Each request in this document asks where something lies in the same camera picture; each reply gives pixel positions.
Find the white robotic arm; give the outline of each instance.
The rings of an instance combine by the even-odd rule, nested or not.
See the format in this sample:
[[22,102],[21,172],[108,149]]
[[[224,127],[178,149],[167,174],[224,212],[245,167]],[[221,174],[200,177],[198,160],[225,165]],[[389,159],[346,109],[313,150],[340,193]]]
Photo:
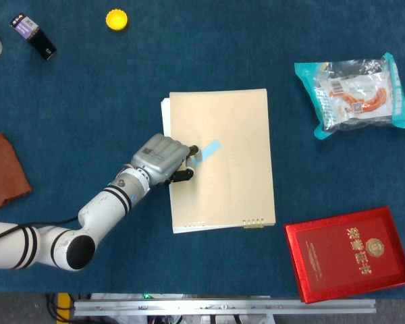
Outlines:
[[[115,179],[81,208],[81,229],[39,223],[0,223],[0,269],[21,269],[35,262],[77,271],[92,259],[100,241],[146,195],[151,186],[189,180],[198,147],[154,135]],[[186,160],[186,170],[178,171]],[[68,223],[76,219],[57,222]]]

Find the blue tablecloth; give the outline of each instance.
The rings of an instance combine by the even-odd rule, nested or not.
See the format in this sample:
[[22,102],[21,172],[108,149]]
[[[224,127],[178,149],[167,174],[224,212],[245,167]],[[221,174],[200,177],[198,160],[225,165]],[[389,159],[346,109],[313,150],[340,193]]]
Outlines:
[[[128,13],[124,32],[105,25],[114,7]],[[50,61],[9,26],[20,11],[58,48]],[[77,215],[162,132],[169,91],[248,88],[268,92],[277,216],[261,230],[173,235],[168,189],[158,187],[85,270],[0,271],[0,291],[297,297],[283,225],[382,205],[405,250],[405,130],[371,126],[316,140],[318,121],[294,74],[298,61],[389,51],[405,91],[405,1],[8,0],[0,1],[0,39],[0,132],[33,187],[0,209],[0,221]],[[405,298],[405,287],[368,296]]]

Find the plastic bag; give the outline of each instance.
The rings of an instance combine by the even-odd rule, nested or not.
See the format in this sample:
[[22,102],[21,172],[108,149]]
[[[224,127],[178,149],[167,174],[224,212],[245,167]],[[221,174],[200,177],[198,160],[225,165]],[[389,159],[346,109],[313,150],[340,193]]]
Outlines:
[[295,63],[294,67],[315,107],[318,139],[369,124],[405,128],[405,96],[390,53],[381,59]]

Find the brown cloth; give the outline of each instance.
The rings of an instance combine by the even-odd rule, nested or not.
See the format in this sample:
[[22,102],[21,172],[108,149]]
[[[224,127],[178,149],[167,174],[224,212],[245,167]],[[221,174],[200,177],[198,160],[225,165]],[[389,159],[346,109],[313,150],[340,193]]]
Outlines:
[[14,148],[0,133],[0,207],[31,192]]

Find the red box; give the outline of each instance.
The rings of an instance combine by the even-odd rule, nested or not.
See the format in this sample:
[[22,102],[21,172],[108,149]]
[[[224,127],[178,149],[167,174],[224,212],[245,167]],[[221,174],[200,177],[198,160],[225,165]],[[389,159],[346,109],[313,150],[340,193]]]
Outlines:
[[405,254],[389,207],[285,225],[306,303],[405,284]]

